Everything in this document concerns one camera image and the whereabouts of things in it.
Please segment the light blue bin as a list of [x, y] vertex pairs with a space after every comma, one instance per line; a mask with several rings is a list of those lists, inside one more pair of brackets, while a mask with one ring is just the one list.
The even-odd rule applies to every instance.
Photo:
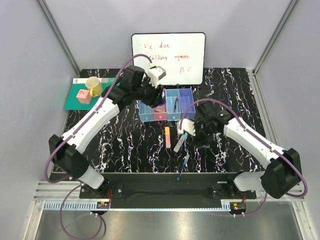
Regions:
[[[167, 120], [168, 121], [179, 121], [182, 116], [181, 106], [180, 106], [180, 94], [178, 89], [166, 89], [165, 90], [165, 103], [167, 111]], [[175, 99], [178, 97], [178, 109], [177, 112], [173, 112]]]
[[153, 108], [146, 105], [140, 100], [138, 116], [141, 122], [153, 122], [154, 121]]

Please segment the pink bin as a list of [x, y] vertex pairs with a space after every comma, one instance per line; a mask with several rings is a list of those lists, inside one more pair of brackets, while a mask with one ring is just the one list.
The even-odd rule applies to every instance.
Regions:
[[[155, 112], [156, 108], [161, 108], [164, 109], [165, 112]], [[153, 118], [154, 121], [166, 121], [168, 118], [168, 114], [167, 114], [167, 109], [166, 109], [166, 105], [159, 105], [155, 108], [153, 108]]]

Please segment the blue clear pen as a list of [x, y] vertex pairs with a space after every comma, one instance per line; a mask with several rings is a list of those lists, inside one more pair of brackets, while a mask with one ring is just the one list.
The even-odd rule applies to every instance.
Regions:
[[183, 158], [182, 167], [181, 167], [181, 169], [180, 169], [180, 171], [179, 171], [178, 177], [176, 178], [176, 180], [177, 180], [178, 182], [179, 182], [180, 179], [181, 179], [182, 173], [183, 173], [183, 171], [184, 171], [184, 169], [185, 169], [185, 167], [186, 167], [186, 165], [187, 165], [187, 163], [188, 163], [189, 158], [190, 158], [190, 155], [189, 155], [188, 153], [187, 153], [186, 156]]

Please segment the blue ink bottle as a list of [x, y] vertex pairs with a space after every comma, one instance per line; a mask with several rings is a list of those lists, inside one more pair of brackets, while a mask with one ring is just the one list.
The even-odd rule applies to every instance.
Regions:
[[161, 103], [160, 105], [164, 105], [166, 103], [166, 90], [163, 89], [162, 93], [161, 93]]

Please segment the purple bin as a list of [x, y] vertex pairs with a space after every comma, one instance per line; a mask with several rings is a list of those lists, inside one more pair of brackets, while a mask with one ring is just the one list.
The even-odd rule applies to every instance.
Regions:
[[[181, 88], [179, 89], [179, 97], [180, 97], [180, 108], [181, 115], [185, 113], [187, 108], [194, 102], [193, 91], [191, 88]], [[193, 105], [185, 115], [185, 118], [194, 120], [196, 116], [196, 108]]]

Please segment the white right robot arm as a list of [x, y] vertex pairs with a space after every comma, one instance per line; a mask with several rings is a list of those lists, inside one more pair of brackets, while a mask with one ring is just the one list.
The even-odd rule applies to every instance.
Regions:
[[216, 111], [213, 104], [200, 103], [196, 107], [194, 129], [196, 147], [207, 146], [214, 134], [221, 133], [237, 142], [262, 165], [262, 171], [239, 173], [227, 185], [232, 198], [239, 198], [246, 191], [265, 191], [280, 199], [302, 180], [300, 154], [294, 148], [284, 149], [270, 142], [230, 110]]

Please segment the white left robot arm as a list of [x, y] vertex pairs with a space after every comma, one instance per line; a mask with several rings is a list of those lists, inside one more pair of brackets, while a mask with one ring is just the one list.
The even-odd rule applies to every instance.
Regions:
[[160, 80], [165, 76], [166, 71], [160, 66], [152, 66], [148, 71], [134, 65], [126, 67], [73, 128], [49, 139], [49, 160], [89, 186], [95, 197], [103, 198], [108, 193], [108, 182], [90, 165], [83, 152], [95, 135], [133, 101], [142, 101], [152, 108], [163, 104], [164, 87]]

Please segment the orange highlighter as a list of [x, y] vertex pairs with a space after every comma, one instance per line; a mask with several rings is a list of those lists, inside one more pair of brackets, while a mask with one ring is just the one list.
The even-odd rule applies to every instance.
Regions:
[[170, 134], [170, 128], [168, 126], [164, 129], [165, 134], [165, 148], [170, 149], [171, 148], [171, 134]]

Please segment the yellow mug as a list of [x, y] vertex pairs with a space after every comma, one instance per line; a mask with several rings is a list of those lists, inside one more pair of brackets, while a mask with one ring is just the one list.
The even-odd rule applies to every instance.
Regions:
[[91, 97], [99, 97], [103, 92], [103, 86], [98, 77], [89, 77], [85, 82], [85, 86]]

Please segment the blue white highlighter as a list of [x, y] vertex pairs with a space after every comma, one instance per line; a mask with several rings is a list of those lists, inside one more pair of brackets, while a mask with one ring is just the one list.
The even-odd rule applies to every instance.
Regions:
[[183, 135], [181, 135], [181, 137], [179, 138], [177, 144], [175, 145], [175, 147], [173, 149], [173, 151], [175, 153], [177, 153], [180, 150], [180, 148], [182, 147], [182, 145], [185, 142], [185, 140], [187, 139], [187, 137], [188, 137], [188, 134], [186, 132]]

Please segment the red pen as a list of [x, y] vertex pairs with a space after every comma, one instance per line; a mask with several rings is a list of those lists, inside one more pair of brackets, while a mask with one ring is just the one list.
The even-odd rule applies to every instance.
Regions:
[[173, 107], [173, 112], [176, 113], [178, 110], [178, 102], [179, 102], [179, 98], [176, 97], [175, 98], [175, 102], [174, 102], [174, 107]]

